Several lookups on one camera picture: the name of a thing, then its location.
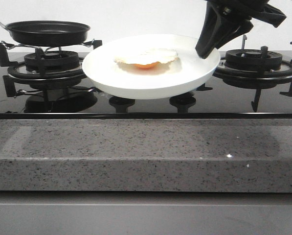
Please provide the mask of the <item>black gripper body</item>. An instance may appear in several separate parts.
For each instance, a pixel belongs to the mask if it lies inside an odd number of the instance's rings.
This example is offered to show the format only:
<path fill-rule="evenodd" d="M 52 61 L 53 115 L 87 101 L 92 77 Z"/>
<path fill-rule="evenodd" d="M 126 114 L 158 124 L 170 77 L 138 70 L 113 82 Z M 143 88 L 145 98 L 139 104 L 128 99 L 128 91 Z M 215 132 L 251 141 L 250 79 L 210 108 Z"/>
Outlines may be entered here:
<path fill-rule="evenodd" d="M 207 2 L 212 3 L 221 16 L 235 22 L 255 18 L 278 27 L 287 17 L 281 10 L 268 4 L 268 0 L 208 0 Z"/>

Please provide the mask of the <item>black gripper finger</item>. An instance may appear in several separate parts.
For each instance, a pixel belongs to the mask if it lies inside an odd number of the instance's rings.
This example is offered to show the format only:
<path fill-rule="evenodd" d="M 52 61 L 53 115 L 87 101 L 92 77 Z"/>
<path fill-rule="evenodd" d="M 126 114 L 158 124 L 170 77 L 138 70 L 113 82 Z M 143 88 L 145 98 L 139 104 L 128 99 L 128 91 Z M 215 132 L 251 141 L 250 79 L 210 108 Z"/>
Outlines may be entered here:
<path fill-rule="evenodd" d="M 206 5 L 204 25 L 196 44 L 195 50 L 200 58 L 207 58 L 215 49 L 215 44 L 223 37 L 223 26 L 232 27 L 236 22 L 228 17 L 221 16 L 212 3 Z"/>
<path fill-rule="evenodd" d="M 236 24 L 235 26 L 228 27 L 223 26 L 221 29 L 224 29 L 223 37 L 215 44 L 215 48 L 219 49 L 233 39 L 250 32 L 253 28 L 253 24 L 248 21 L 242 21 L 241 23 Z"/>

